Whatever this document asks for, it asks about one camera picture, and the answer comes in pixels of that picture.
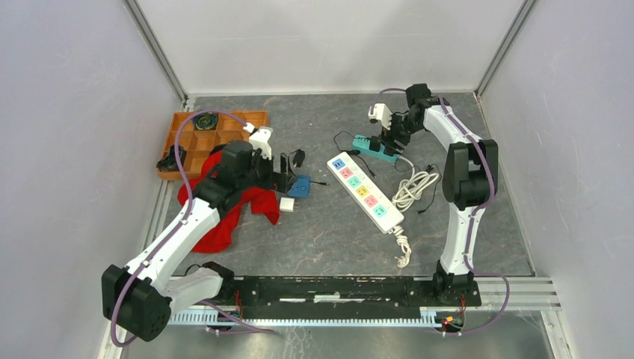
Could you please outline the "white power strip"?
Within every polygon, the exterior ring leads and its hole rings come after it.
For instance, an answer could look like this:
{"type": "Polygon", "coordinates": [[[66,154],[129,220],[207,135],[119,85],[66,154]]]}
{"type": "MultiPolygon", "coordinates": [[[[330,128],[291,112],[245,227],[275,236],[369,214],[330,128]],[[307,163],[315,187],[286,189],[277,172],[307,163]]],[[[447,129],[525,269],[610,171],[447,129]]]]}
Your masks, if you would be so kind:
{"type": "Polygon", "coordinates": [[[327,169],[383,234],[403,222],[404,215],[347,153],[328,160],[327,169]]]}

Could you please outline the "black charger plug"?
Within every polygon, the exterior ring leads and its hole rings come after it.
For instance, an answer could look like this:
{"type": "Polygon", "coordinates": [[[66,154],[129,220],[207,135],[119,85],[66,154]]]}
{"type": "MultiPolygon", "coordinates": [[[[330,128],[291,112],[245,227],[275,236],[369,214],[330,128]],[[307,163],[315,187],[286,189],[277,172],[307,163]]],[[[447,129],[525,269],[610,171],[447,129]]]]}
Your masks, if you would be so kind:
{"type": "Polygon", "coordinates": [[[306,153],[302,149],[297,149],[289,154],[289,168],[300,168],[304,163],[306,153]]]}

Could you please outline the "black plug adapter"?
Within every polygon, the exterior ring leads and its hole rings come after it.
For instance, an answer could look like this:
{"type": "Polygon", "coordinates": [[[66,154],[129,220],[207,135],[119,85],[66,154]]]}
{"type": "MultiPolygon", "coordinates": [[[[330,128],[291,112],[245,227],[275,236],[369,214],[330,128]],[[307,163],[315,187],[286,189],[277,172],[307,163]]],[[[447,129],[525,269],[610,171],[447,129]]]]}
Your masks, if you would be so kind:
{"type": "Polygon", "coordinates": [[[380,153],[381,152],[381,143],[377,136],[372,136],[369,140],[369,150],[380,153]]]}

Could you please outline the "blue cube adapter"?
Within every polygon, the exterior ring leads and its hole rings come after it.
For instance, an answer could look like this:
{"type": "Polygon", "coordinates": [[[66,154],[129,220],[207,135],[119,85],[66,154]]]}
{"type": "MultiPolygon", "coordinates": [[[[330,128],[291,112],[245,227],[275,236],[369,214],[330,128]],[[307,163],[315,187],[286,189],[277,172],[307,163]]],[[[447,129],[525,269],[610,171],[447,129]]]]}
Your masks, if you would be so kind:
{"type": "Polygon", "coordinates": [[[298,175],[297,180],[288,190],[287,195],[293,198],[307,198],[311,190],[311,177],[307,175],[298,175]]]}

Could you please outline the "teal power strip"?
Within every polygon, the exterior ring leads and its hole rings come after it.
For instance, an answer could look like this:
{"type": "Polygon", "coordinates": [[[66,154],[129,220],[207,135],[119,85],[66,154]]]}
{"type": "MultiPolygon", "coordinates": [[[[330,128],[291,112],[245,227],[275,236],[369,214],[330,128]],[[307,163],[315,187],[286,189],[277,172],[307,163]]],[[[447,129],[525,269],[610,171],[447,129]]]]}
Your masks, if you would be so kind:
{"type": "Polygon", "coordinates": [[[371,148],[371,142],[371,138],[365,137],[363,135],[355,135],[352,141],[352,149],[364,155],[375,157],[377,159],[381,159],[392,164],[396,163],[399,158],[398,153],[388,155],[386,152],[386,147],[381,143],[378,143],[379,148],[377,150],[373,150],[371,148]]]}

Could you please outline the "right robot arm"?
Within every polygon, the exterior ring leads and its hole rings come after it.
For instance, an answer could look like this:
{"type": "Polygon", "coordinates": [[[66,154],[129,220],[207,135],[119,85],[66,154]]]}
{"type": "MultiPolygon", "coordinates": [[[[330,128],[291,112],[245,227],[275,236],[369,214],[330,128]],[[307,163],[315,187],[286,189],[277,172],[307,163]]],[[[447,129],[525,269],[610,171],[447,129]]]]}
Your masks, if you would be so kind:
{"type": "Polygon", "coordinates": [[[381,124],[379,140],[390,153],[403,150],[422,130],[446,151],[442,190],[449,204],[449,227],[431,293],[437,303],[450,305],[475,289],[473,248],[481,217],[497,192],[499,147],[493,139],[482,139],[468,129],[449,101],[434,95],[427,84],[411,85],[404,93],[405,114],[374,102],[368,116],[381,124]]]}

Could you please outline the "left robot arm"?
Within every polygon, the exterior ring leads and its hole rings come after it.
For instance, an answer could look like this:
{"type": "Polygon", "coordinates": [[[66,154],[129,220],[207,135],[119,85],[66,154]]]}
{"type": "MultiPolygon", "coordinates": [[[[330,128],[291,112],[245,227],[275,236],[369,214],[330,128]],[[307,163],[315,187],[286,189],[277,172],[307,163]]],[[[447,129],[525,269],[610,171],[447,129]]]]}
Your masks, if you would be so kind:
{"type": "Polygon", "coordinates": [[[111,342],[125,347],[134,340],[154,340],[177,313],[206,299],[227,304],[235,285],[210,268],[178,280],[171,276],[186,255],[217,227],[252,188],[286,191],[291,177],[273,168],[271,145],[264,140],[236,140],[220,150],[220,161],[188,195],[179,217],[125,266],[109,266],[101,277],[102,311],[111,342]]]}

